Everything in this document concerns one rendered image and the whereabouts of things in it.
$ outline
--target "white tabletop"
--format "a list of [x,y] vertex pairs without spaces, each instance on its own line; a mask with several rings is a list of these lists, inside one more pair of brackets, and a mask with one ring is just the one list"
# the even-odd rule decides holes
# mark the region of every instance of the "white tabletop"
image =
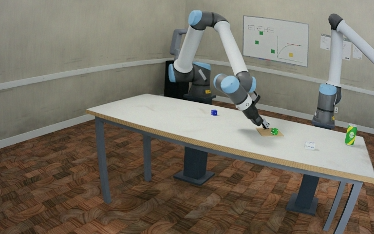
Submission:
[[[218,111],[217,116],[210,114],[212,109]],[[227,153],[374,183],[374,169],[365,141],[359,136],[353,146],[347,146],[345,133],[262,116],[270,127],[284,134],[284,137],[264,137],[241,111],[149,94],[86,112]],[[314,142],[316,149],[304,149],[306,141]]]

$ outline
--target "cardboard square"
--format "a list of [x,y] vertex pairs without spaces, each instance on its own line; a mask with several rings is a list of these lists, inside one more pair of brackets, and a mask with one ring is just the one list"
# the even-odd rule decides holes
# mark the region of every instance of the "cardboard square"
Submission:
[[278,134],[276,134],[276,135],[273,135],[273,134],[271,134],[271,128],[268,128],[268,129],[264,129],[264,128],[256,128],[257,129],[257,131],[261,134],[261,136],[265,136],[265,137],[283,137],[284,135],[279,131],[279,129],[278,129]]

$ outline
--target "parquet floor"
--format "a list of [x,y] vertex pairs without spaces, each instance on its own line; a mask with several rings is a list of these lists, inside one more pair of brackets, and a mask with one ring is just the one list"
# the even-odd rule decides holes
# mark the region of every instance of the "parquet floor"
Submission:
[[[214,102],[234,108],[233,105]],[[261,111],[262,115],[310,121]],[[183,147],[152,139],[152,181],[142,136],[105,124],[112,203],[103,202],[94,121],[0,149],[0,234],[320,234],[338,183],[321,178],[315,216],[285,210],[302,175],[209,155],[216,173],[198,187],[174,180]],[[374,135],[365,138],[374,159]],[[364,183],[347,234],[374,231],[374,185]]]

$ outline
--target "white robot link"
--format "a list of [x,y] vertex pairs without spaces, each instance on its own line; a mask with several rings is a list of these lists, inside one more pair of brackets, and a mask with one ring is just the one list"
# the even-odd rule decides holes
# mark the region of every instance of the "white robot link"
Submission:
[[319,87],[318,106],[312,120],[317,127],[333,129],[335,127],[334,107],[341,100],[341,63],[343,53],[343,35],[347,37],[364,55],[374,63],[374,49],[346,24],[337,14],[329,16],[331,25],[331,52],[329,79]]
[[213,27],[219,34],[228,60],[235,76],[218,74],[213,84],[216,89],[226,94],[241,110],[245,116],[257,126],[269,128],[269,123],[263,119],[255,104],[259,101],[260,95],[256,94],[256,79],[251,77],[230,30],[230,24],[221,15],[213,12],[195,10],[188,17],[188,30],[179,52],[178,58],[169,65],[168,75],[171,82],[185,82],[188,77],[199,72],[193,63],[197,48],[203,37],[206,27]]

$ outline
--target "gray wall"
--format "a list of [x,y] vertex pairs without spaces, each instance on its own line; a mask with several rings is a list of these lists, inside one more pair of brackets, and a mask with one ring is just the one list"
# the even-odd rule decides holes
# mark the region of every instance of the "gray wall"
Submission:
[[[231,31],[242,51],[243,16],[265,17],[309,24],[308,67],[287,65],[245,57],[247,65],[269,68],[313,78],[328,79],[330,51],[322,50],[320,34],[331,34],[328,17],[337,13],[371,46],[374,46],[374,4],[372,0],[188,0],[186,22],[192,10],[212,11],[224,16],[231,24]],[[228,61],[218,34],[208,28],[197,51],[196,58]],[[218,73],[232,74],[223,66],[212,66],[212,77]],[[374,65],[364,57],[343,60],[341,83],[374,91]],[[259,103],[307,114],[314,114],[317,107],[319,84],[294,78],[251,72],[258,81]],[[223,96],[217,91],[214,94]],[[374,128],[374,96],[343,90],[343,99],[336,119]]]
[[[107,64],[161,59],[185,24],[185,1],[0,0],[0,83]],[[0,91],[0,139],[162,94],[164,64],[61,78]]]

